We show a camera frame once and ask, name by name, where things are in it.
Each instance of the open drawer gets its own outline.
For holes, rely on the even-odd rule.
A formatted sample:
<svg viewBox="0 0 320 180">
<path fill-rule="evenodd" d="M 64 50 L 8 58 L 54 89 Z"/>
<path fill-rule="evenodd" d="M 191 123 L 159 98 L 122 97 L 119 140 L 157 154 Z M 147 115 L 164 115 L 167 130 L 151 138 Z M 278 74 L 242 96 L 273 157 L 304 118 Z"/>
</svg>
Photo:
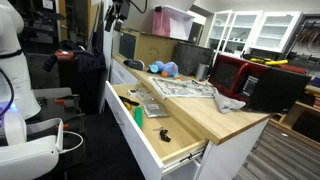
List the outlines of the open drawer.
<svg viewBox="0 0 320 180">
<path fill-rule="evenodd" d="M 174 115 L 146 118 L 143 112 L 140 129 L 133 119 L 133 110 L 127 110 L 118 97 L 128 97 L 129 89 L 140 87 L 141 84 L 111 86 L 107 81 L 105 98 L 145 178 L 157 180 L 201 156 L 208 141 L 187 129 Z M 128 98 L 139 102 L 138 98 Z M 159 131 L 154 131 L 160 127 L 168 130 L 169 143 L 161 140 Z"/>
</svg>

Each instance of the white box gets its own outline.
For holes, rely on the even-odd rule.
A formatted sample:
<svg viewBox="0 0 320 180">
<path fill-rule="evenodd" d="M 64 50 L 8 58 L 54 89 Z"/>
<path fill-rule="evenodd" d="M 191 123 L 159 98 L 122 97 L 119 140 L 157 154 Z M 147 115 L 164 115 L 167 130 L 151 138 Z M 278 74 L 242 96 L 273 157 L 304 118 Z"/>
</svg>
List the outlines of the white box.
<svg viewBox="0 0 320 180">
<path fill-rule="evenodd" d="M 188 40 L 194 17 L 170 6 L 159 6 L 153 13 L 152 33 Z"/>
</svg>

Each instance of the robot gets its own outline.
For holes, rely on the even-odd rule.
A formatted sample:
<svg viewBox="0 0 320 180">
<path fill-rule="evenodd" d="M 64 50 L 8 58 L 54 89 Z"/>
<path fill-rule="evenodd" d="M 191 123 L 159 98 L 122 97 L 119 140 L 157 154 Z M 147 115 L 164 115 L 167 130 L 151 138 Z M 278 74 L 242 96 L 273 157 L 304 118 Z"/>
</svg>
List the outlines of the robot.
<svg viewBox="0 0 320 180">
<path fill-rule="evenodd" d="M 23 20 L 7 0 L 0 0 L 0 146 L 1 179 L 34 179 L 51 171 L 63 150 L 63 123 L 51 119 L 26 125 L 40 106 L 31 90 L 26 57 L 17 34 Z M 58 126 L 57 135 L 27 141 L 27 134 Z"/>
</svg>

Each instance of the cabinet handle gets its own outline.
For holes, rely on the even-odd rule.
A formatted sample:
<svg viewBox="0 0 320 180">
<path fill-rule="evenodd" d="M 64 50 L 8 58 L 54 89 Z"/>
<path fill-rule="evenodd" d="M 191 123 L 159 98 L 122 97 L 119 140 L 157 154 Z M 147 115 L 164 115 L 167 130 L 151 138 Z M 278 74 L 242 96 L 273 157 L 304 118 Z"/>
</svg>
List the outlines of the cabinet handle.
<svg viewBox="0 0 320 180">
<path fill-rule="evenodd" d="M 116 119 L 116 121 L 117 121 L 117 123 L 118 123 L 119 125 L 124 124 L 123 122 L 120 123 L 120 121 L 118 120 L 118 119 L 120 119 L 120 114 L 119 114 L 119 112 L 115 112 L 115 113 L 113 113 L 113 114 L 114 114 L 114 118 Z"/>
<path fill-rule="evenodd" d="M 121 71 L 118 71 L 118 74 L 123 78 L 124 74 Z"/>
</svg>

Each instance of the red microwave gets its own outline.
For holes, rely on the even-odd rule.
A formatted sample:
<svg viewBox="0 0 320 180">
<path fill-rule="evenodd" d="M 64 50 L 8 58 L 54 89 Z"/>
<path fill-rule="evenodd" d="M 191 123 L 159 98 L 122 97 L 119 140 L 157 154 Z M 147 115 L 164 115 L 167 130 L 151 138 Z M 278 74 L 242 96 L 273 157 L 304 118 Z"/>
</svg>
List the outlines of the red microwave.
<svg viewBox="0 0 320 180">
<path fill-rule="evenodd" d="M 311 77 L 219 54 L 209 82 L 218 91 L 263 112 L 290 110 Z"/>
</svg>

